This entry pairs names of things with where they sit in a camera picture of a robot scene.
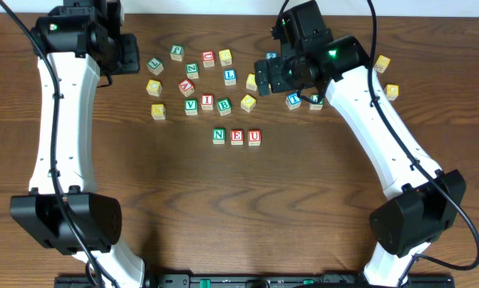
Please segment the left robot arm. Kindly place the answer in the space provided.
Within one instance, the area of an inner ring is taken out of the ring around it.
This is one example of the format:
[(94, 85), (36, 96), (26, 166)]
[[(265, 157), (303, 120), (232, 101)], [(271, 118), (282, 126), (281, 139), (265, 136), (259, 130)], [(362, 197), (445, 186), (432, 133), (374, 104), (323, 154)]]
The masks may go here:
[(137, 40), (123, 34), (119, 1), (65, 0), (26, 29), (38, 59), (42, 105), (29, 193), (10, 213), (36, 242), (86, 265), (57, 286), (147, 287), (146, 264), (122, 237), (117, 199), (98, 193), (92, 164), (94, 97), (101, 78), (139, 71)]

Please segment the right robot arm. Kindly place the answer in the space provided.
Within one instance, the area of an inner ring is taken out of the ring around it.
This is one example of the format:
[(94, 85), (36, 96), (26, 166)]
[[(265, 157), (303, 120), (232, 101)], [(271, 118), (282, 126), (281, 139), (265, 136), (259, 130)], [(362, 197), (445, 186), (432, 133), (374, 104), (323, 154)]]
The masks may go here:
[(417, 257), (455, 221), (466, 184), (444, 172), (420, 147), (397, 115), (353, 36), (335, 38), (314, 1), (283, 6), (271, 30), (281, 55), (257, 61), (261, 95), (286, 92), (312, 103), (328, 102), (346, 120), (369, 157), (385, 203), (369, 216), (377, 244), (363, 275), (373, 286), (409, 283)]

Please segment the red E block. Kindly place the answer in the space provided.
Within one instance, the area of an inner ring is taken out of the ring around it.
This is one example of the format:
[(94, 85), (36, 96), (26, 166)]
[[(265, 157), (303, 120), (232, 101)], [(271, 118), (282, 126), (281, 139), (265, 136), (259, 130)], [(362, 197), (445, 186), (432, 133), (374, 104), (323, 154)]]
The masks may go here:
[(244, 144), (244, 132), (243, 130), (231, 130), (230, 131), (230, 142), (232, 145), (243, 145)]

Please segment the green N block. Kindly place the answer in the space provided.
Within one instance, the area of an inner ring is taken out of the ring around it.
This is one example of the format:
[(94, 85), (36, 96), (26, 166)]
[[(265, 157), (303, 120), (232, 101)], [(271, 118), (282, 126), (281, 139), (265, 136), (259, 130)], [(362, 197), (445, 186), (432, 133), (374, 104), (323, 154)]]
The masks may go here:
[(213, 144), (220, 145), (226, 143), (226, 130), (223, 128), (213, 129)]

